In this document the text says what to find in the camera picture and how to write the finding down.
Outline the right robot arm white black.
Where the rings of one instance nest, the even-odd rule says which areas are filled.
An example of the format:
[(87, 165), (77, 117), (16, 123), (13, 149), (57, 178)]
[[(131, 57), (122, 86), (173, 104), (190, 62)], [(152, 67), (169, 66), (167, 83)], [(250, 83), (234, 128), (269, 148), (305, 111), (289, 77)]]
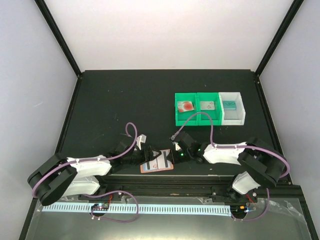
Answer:
[(236, 174), (227, 187), (212, 191), (217, 197), (231, 203), (243, 201), (246, 194), (259, 187), (275, 187), (279, 179), (290, 171), (285, 157), (256, 137), (236, 144), (199, 143), (182, 131), (171, 139), (175, 150), (167, 159), (174, 165), (195, 162), (242, 167), (243, 172)]

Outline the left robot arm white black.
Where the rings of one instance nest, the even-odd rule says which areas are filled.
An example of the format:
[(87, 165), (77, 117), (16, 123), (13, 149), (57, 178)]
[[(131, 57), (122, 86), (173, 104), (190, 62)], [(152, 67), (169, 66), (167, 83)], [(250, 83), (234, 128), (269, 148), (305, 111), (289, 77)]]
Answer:
[(97, 181), (98, 176), (148, 163), (160, 155), (161, 151), (153, 146), (125, 137), (105, 155), (72, 158), (56, 153), (27, 178), (27, 183), (32, 196), (43, 206), (70, 195), (92, 195), (101, 200), (107, 195), (108, 188)]

